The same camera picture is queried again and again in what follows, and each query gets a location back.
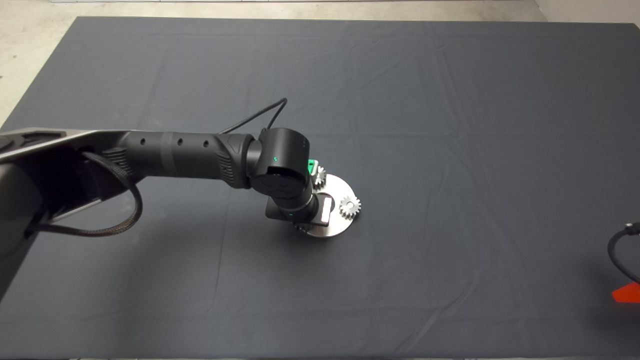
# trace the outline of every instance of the orange object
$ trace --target orange object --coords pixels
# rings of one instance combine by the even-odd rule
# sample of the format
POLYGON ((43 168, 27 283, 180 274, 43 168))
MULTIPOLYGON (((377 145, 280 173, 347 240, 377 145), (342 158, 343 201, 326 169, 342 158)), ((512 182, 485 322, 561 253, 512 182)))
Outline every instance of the orange object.
POLYGON ((632 282, 611 293, 616 302, 640 304, 640 284, 632 282))

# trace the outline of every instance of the table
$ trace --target table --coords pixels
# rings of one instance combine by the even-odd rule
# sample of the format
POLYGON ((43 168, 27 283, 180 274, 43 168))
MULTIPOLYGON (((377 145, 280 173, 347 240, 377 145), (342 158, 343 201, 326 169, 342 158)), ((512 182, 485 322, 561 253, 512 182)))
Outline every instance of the table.
POLYGON ((637 356, 605 248, 640 217, 638 64, 631 24, 78 18, 4 130, 216 132, 287 96, 363 210, 315 240, 148 178, 129 232, 36 239, 0 357, 637 356))

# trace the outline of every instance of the metal gear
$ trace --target metal gear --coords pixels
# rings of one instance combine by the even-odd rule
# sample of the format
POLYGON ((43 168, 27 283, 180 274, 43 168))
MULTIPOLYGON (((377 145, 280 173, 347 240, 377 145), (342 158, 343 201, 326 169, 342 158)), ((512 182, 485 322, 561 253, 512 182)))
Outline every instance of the metal gear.
POLYGON ((326 171, 322 166, 318 165, 316 175, 314 176, 314 189, 321 189, 326 183, 326 171))
POLYGON ((353 219, 362 207, 360 199, 355 196, 347 196, 340 201, 340 215, 345 219, 353 219))

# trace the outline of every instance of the textured grip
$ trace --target textured grip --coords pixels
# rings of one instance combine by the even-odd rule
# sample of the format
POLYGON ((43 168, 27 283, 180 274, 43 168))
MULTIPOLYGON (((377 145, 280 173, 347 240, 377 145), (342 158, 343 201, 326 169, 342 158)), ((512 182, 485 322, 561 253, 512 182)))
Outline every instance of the textured grip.
POLYGON ((221 179, 233 188, 249 188, 246 155, 254 141, 241 134, 131 131, 119 147, 126 149, 136 175, 221 179))

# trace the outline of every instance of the round metal plate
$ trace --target round metal plate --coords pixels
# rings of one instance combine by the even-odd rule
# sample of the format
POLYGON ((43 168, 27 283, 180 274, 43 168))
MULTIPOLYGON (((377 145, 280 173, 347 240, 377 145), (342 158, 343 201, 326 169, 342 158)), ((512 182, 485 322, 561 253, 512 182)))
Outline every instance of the round metal plate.
POLYGON ((353 190, 347 184, 345 180, 341 178, 327 174, 326 182, 321 189, 316 191, 317 193, 325 193, 333 197, 333 209, 329 218, 329 226, 312 226, 309 229, 301 229, 305 233, 311 236, 317 236, 319 238, 328 238, 330 236, 336 236, 345 231, 349 225, 353 222, 353 219, 345 219, 340 215, 340 200, 347 196, 354 197, 353 190))

